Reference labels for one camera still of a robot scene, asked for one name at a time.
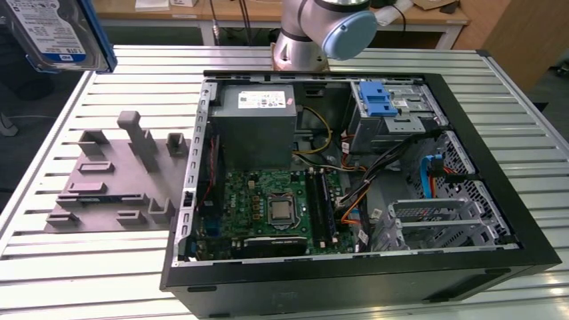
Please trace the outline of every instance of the wire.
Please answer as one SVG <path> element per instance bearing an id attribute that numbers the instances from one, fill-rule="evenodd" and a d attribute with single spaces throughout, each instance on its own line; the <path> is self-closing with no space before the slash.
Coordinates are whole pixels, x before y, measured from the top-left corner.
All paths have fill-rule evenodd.
<path id="1" fill-rule="evenodd" d="M 435 177 L 432 175 L 429 176 L 429 189 L 432 198 L 435 198 L 435 196 L 437 195 L 437 188 L 435 187 Z"/>
<path id="2" fill-rule="evenodd" d="M 368 197 L 364 197 L 360 203 L 357 204 L 357 211 L 360 214 L 360 229 L 365 232 L 367 235 L 372 236 L 373 226 L 371 223 L 371 216 L 368 215 Z M 361 239 L 357 242 L 360 244 L 359 252 L 369 252 L 372 249 L 372 244 L 369 242 L 365 243 Z"/>
<path id="3" fill-rule="evenodd" d="M 205 190 L 205 194 L 204 194 L 204 198 L 201 199 L 201 202 L 199 203 L 197 208 L 201 207 L 201 205 L 204 205 L 207 196 L 209 195 L 209 191 L 212 190 L 212 186 L 213 186 L 213 178 L 215 178 L 215 174 L 213 174 L 213 138 L 209 140 L 209 185 L 207 186 L 207 190 Z"/>
<path id="4" fill-rule="evenodd" d="M 403 17 L 403 32 L 401 32 L 401 37 L 403 37 L 405 35 L 405 31 L 408 30 L 408 18 L 403 14 L 403 11 L 400 10 L 400 8 L 397 8 L 395 5 L 392 5 L 392 7 L 400 12 Z"/>
<path id="5" fill-rule="evenodd" d="M 312 149 L 316 149 L 317 148 L 317 146 L 315 145 L 315 139 L 311 139 L 311 148 Z M 325 165 L 331 165 L 332 163 L 329 163 L 328 162 L 328 159 L 327 159 L 327 157 L 323 155 L 323 152 L 317 152 L 317 153 L 315 153 L 315 155 L 317 155 L 319 156 L 319 158 L 323 160 L 323 164 L 325 164 Z"/>
<path id="6" fill-rule="evenodd" d="M 456 170 L 449 167 L 445 167 L 444 169 L 447 173 L 457 173 Z"/>
<path id="7" fill-rule="evenodd" d="M 371 190 L 371 188 L 367 188 L 364 193 L 356 199 L 355 203 L 352 203 L 352 206 L 348 208 L 347 212 L 344 213 L 344 215 L 341 217 L 341 220 L 340 220 L 341 223 L 356 223 L 355 221 L 347 220 L 347 217 L 349 216 L 349 213 L 352 212 L 352 210 L 357 206 L 357 203 L 360 203 L 360 201 L 364 199 L 365 194 L 368 193 L 369 190 Z"/>
<path id="8" fill-rule="evenodd" d="M 252 46 L 251 38 L 251 24 L 249 24 L 249 12 L 247 11 L 247 3 L 244 0 L 239 0 L 239 7 L 241 8 L 243 23 L 245 26 L 247 44 Z"/>
<path id="9" fill-rule="evenodd" d="M 8 119 L 21 119 L 21 118 L 47 118 L 47 119 L 56 119 L 57 117 L 51 117 L 48 115 L 16 115 L 13 117 L 8 117 Z"/>
<path id="10" fill-rule="evenodd" d="M 345 172 L 352 172 L 352 171 L 355 171 L 355 170 L 348 170 L 348 169 L 344 169 L 344 168 L 340 168 L 340 167 L 335 167 L 333 165 L 320 165 L 320 164 L 317 164 L 317 163 L 313 163 L 311 160 L 308 160 L 305 157 L 303 157 L 301 155 L 296 155 L 295 154 L 295 156 L 307 164 L 307 165 L 309 165 L 309 166 L 312 166 L 312 167 L 321 167 L 321 168 L 328 168 L 328 169 L 335 169 L 335 170 L 339 170 L 339 171 L 345 171 Z"/>
<path id="11" fill-rule="evenodd" d="M 372 180 L 377 177 L 377 173 L 383 170 L 388 165 L 391 165 L 397 159 L 401 157 L 403 153 L 408 150 L 408 147 L 421 139 L 436 138 L 439 135 L 448 130 L 445 127 L 440 127 L 425 133 L 419 133 L 407 137 L 400 143 L 397 143 L 392 148 L 385 151 L 380 157 L 373 161 L 373 164 L 365 171 L 363 181 L 357 188 L 348 193 L 340 200 L 340 203 L 344 203 L 348 199 L 351 199 L 356 194 L 359 194 L 363 189 L 371 185 Z"/>
<path id="12" fill-rule="evenodd" d="M 348 166 L 348 164 L 347 164 L 347 157 L 348 157 L 348 154 L 347 154 L 347 153 L 344 153 L 344 154 L 343 154 L 343 156 L 341 156 L 341 167 L 343 167 L 344 169 L 352 169 L 353 171 L 356 171 L 356 167 L 349 167 L 349 166 Z M 367 171 L 367 170 L 368 170 L 368 168 L 367 168 L 367 167 L 364 167 L 363 165 L 360 165 L 360 166 L 357 167 L 357 170 L 360 170 L 360 171 Z"/>
<path id="13" fill-rule="evenodd" d="M 331 142 L 332 142 L 332 130 L 331 130 L 331 126 L 328 125 L 328 122 L 325 121 L 324 117 L 311 107 L 304 107 L 304 109 L 311 111 L 312 114 L 324 123 L 324 126 L 327 127 L 327 131 L 328 131 L 328 139 L 327 139 L 327 143 L 319 149 L 307 150 L 307 151 L 293 151 L 293 154 L 296 154 L 296 155 L 297 154 L 311 155 L 313 153 L 319 153 L 319 152 L 324 151 L 331 146 Z"/>
<path id="14" fill-rule="evenodd" d="M 217 16 L 215 14 L 215 9 L 213 9 L 213 0 L 209 0 L 209 8 L 212 8 L 212 17 L 213 17 L 213 40 L 215 40 L 215 45 L 220 45 L 220 27 L 217 25 Z"/>

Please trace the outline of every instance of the slotted metal surface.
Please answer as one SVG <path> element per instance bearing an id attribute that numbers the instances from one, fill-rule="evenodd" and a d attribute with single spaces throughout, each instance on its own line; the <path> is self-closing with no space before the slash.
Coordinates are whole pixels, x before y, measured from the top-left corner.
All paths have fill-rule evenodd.
<path id="1" fill-rule="evenodd" d="M 117 46 L 111 75 L 85 73 L 55 128 L 0 216 L 0 313 L 16 319 L 191 319 L 159 290 L 167 231 L 51 235 L 43 233 L 85 129 L 116 126 L 123 110 L 157 139 L 192 136 L 201 72 L 271 69 L 268 48 Z M 513 279 L 461 303 L 408 305 L 267 319 L 566 319 L 569 317 L 568 146 L 529 107 L 492 60 L 473 51 L 367 50 L 331 61 L 336 71 L 441 73 L 564 263 L 548 273 Z"/>

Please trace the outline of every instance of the floor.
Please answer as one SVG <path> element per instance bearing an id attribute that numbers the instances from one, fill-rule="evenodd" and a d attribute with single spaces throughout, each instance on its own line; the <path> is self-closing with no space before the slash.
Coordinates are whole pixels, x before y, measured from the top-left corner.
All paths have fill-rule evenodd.
<path id="1" fill-rule="evenodd" d="M 116 31 L 108 32 L 111 41 L 120 44 L 167 44 L 161 43 L 164 38 L 176 38 L 180 36 L 181 29 L 173 28 L 172 30 L 160 30 L 159 33 L 152 34 L 151 31 L 144 33 L 144 39 L 136 39 L 132 34 L 141 34 L 135 32 Z M 244 45 L 243 38 L 237 35 L 235 30 L 228 29 L 223 31 L 223 44 L 224 45 Z M 265 45 L 268 42 L 268 35 L 265 33 L 255 35 L 256 42 Z M 196 39 L 188 38 L 180 43 L 169 44 L 188 45 Z M 79 81 L 80 73 L 61 73 L 52 76 L 55 83 L 55 90 L 51 96 L 39 101 L 20 101 L 12 92 L 0 84 L 0 110 L 8 117 L 41 115 L 56 117 L 67 102 L 68 96 Z M 552 122 L 556 129 L 560 131 L 565 139 L 569 139 L 569 78 L 560 78 L 549 71 L 537 86 L 528 94 L 534 102 L 549 102 L 545 109 L 545 116 Z M 24 175 L 29 163 L 36 155 L 37 149 L 45 139 L 47 133 L 53 124 L 53 119 L 47 117 L 24 117 L 15 118 L 12 122 L 20 129 L 15 137 L 0 137 L 0 210 L 8 202 L 11 193 L 5 189 L 13 189 Z"/>

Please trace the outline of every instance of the cpu socket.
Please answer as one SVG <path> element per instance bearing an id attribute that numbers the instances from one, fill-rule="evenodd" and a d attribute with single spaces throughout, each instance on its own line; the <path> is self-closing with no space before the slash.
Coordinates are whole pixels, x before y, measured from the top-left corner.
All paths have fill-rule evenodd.
<path id="1" fill-rule="evenodd" d="M 296 204 L 292 193 L 272 193 L 267 197 L 268 224 L 275 229 L 285 230 L 296 224 Z"/>

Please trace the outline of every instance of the wooden desk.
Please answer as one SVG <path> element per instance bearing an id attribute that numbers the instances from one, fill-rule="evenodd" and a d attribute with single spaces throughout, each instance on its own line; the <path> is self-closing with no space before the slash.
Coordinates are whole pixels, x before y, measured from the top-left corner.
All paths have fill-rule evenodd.
<path id="1" fill-rule="evenodd" d="M 201 0 L 213 1 L 215 14 L 219 20 L 220 27 L 243 27 L 243 16 L 239 2 L 235 0 Z M 248 0 L 247 10 L 249 11 L 249 20 L 252 28 L 280 28 L 281 20 L 281 4 L 276 1 Z M 204 6 L 201 19 L 204 20 L 203 27 L 212 28 L 208 22 L 213 18 L 209 3 Z M 459 38 L 463 26 L 468 25 L 470 19 L 464 12 L 457 11 L 448 15 L 439 12 L 437 9 L 424 11 L 420 7 L 413 6 L 405 11 L 408 21 L 407 30 L 412 32 L 437 32 L 443 36 L 439 39 L 436 49 L 451 49 L 455 41 Z M 381 27 L 379 31 L 401 31 L 403 18 L 399 18 L 391 25 Z M 213 43 L 213 36 L 203 32 L 204 42 Z"/>
<path id="2" fill-rule="evenodd" d="M 171 7 L 168 11 L 136 12 L 135 0 L 92 0 L 97 15 L 104 25 L 133 27 L 199 27 L 204 45 L 215 45 L 212 34 L 212 9 L 220 27 L 243 27 L 243 16 L 239 2 L 235 0 L 199 0 L 196 7 Z M 281 5 L 271 0 L 247 1 L 252 28 L 280 28 Z M 407 30 L 411 32 L 441 33 L 436 49 L 451 49 L 461 32 L 463 26 L 470 20 L 460 9 L 452 14 L 439 12 L 437 9 L 424 11 L 412 7 L 405 11 L 408 20 Z M 403 19 L 399 18 L 391 25 L 379 31 L 401 31 Z"/>
<path id="3" fill-rule="evenodd" d="M 217 20 L 227 21 L 241 21 L 241 9 L 239 8 L 239 2 L 235 0 L 200 0 L 200 1 L 213 1 L 215 5 L 215 14 Z M 256 0 L 247 1 L 247 10 L 249 11 L 251 21 L 281 21 L 281 4 L 280 2 L 271 2 L 263 0 L 263 2 Z M 452 15 L 439 12 L 437 9 L 424 11 L 420 7 L 413 6 L 409 10 L 404 12 L 405 18 L 408 20 L 408 25 L 468 25 L 470 19 L 466 17 L 464 12 L 457 9 Z M 212 9 L 209 5 L 204 6 L 204 11 L 201 12 L 203 19 L 212 19 Z M 396 24 L 403 24 L 403 18 L 399 18 L 395 21 Z"/>
<path id="4" fill-rule="evenodd" d="M 167 11 L 137 12 L 136 0 L 92 0 L 100 19 L 201 19 L 207 1 L 200 0 L 195 7 L 171 6 Z"/>

